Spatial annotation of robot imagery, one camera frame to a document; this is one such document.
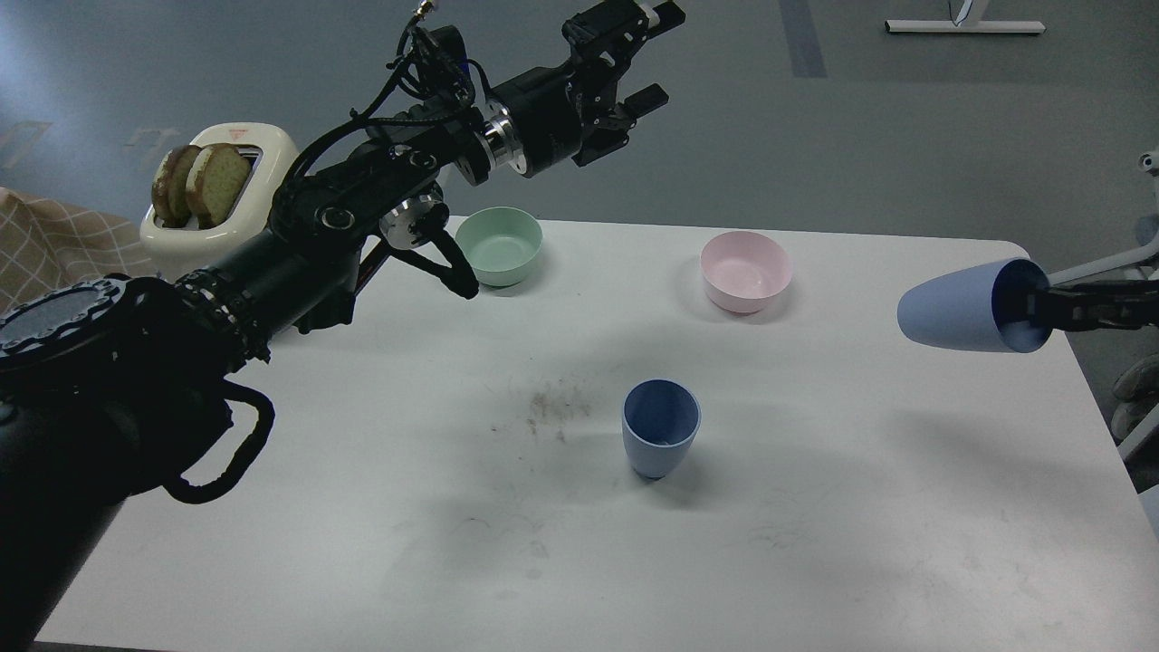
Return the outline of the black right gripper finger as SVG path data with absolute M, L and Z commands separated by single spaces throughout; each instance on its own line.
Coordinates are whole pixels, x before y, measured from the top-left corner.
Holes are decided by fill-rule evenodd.
M 1028 296 L 1028 321 L 1056 331 L 1158 327 L 1158 283 L 1076 283 L 1035 290 Z

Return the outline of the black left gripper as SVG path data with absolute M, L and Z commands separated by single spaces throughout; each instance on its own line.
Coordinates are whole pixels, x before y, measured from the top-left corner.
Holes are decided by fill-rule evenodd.
M 583 167 L 620 149 L 627 131 L 666 107 L 670 95 L 653 83 L 620 100 L 612 66 L 586 61 L 607 54 L 615 63 L 686 19 L 675 1 L 600 1 L 564 21 L 576 63 L 529 69 L 488 94 L 493 119 L 513 137 L 513 169 L 530 178 L 566 159 Z

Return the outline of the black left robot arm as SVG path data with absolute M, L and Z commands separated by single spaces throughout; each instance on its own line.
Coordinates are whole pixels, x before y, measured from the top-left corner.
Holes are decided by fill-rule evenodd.
M 686 19 L 675 1 L 602 1 L 562 25 L 566 63 L 493 86 L 454 25 L 423 28 L 431 9 L 369 107 L 289 166 L 257 235 L 172 283 L 107 274 L 3 314 L 5 651 L 32 645 L 130 496 L 202 504 L 243 479 L 276 411 L 229 376 L 269 360 L 274 335 L 351 322 L 389 259 L 476 296 L 440 170 L 478 186 L 501 164 L 533 177 L 622 149 L 666 91 L 620 100 L 620 79 Z

